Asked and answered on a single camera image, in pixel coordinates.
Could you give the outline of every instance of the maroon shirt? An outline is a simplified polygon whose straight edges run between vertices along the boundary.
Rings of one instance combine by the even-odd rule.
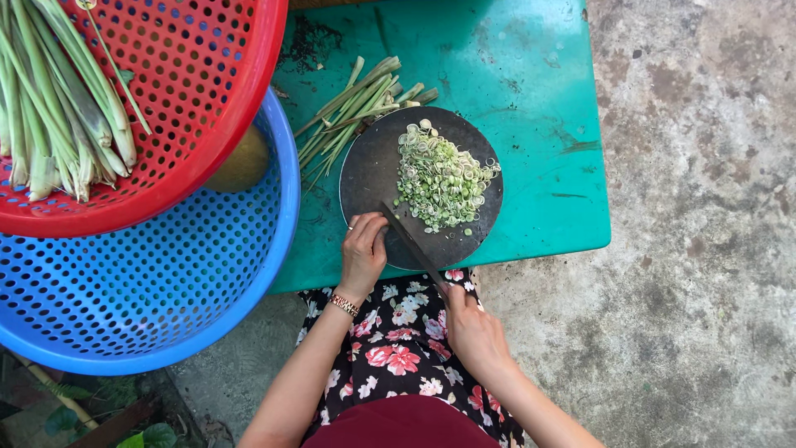
[[[321,426],[303,446],[497,448],[499,445],[472,420],[440,399],[425,395],[398,395],[349,408],[332,424]]]

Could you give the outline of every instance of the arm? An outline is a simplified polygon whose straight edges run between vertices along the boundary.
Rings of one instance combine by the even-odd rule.
[[[494,395],[540,448],[604,448],[550,401],[509,354],[500,320],[478,309],[464,288],[449,286],[448,342],[467,371]]]
[[[382,229],[386,225],[381,213],[354,216],[352,229],[345,235],[343,270],[334,293],[356,306],[365,301],[387,262]],[[342,308],[332,304],[324,308],[268,388],[238,444],[240,448],[299,446],[352,322]]]

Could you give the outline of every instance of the yellow fruit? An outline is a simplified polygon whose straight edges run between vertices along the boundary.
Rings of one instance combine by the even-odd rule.
[[[255,126],[249,126],[235,151],[205,182],[205,187],[219,193],[237,193],[255,186],[268,169],[268,145]]]

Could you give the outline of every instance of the knife blade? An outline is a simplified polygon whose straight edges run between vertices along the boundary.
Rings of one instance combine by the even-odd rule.
[[[419,261],[426,272],[428,272],[428,275],[431,276],[431,279],[434,281],[434,283],[436,283],[439,296],[442,297],[445,305],[448,305],[447,294],[445,294],[442,288],[442,283],[444,280],[442,276],[439,275],[439,271],[434,267],[434,263],[431,263],[431,260],[429,260],[426,254],[423,253],[423,250],[420,249],[420,246],[418,246],[415,239],[412,238],[412,234],[410,234],[404,225],[400,223],[400,220],[392,212],[390,206],[387,205],[386,202],[382,202],[380,207],[381,213],[383,213],[384,217],[390,222],[390,226],[392,226],[392,228],[398,233],[398,236],[400,236],[400,239],[409,248],[409,251],[412,252],[412,255],[415,256],[417,261]]]

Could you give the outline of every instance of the green plastic table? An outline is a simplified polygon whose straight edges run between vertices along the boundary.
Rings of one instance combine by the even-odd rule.
[[[469,120],[502,165],[497,222],[457,266],[597,249],[611,227],[584,8],[584,0],[395,0],[293,11],[272,82],[290,96],[283,107],[298,129],[345,86],[357,55],[362,76],[398,56],[404,88],[437,87],[431,105]],[[269,293],[339,280],[342,161],[302,200]],[[409,273],[388,266],[383,277]]]

